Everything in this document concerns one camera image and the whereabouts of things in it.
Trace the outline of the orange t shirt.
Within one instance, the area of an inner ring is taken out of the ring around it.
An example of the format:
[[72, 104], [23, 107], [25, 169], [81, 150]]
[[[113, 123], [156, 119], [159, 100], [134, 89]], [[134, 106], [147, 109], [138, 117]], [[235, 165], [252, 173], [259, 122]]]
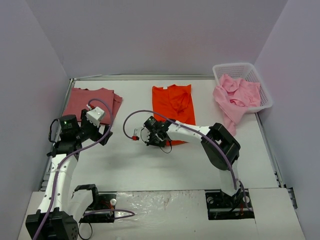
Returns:
[[169, 119], [195, 125], [195, 111], [192, 99], [192, 86], [170, 85], [152, 87], [152, 110]]

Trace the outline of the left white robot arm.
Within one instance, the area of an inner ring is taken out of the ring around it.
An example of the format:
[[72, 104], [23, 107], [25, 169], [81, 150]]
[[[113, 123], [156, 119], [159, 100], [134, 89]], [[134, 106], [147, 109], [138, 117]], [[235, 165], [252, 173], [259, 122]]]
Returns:
[[81, 111], [81, 120], [74, 114], [59, 118], [59, 139], [48, 153], [51, 170], [47, 187], [34, 214], [29, 214], [25, 226], [33, 240], [75, 240], [79, 235], [79, 222], [87, 208], [95, 209], [101, 197], [95, 184], [78, 186], [70, 195], [71, 180], [78, 164], [82, 146], [87, 140], [105, 145], [112, 136], [110, 125], [100, 133], [101, 121], [106, 113], [96, 106]]

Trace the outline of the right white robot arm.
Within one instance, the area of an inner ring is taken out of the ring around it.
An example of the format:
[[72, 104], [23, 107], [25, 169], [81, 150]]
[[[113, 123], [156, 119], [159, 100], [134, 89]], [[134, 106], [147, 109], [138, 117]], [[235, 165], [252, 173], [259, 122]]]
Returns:
[[210, 163], [219, 170], [222, 202], [229, 207], [239, 202], [238, 170], [233, 165], [240, 156], [241, 146], [222, 124], [196, 126], [173, 119], [158, 121], [151, 116], [142, 129], [147, 131], [144, 141], [148, 146], [163, 148], [174, 141], [200, 144]]

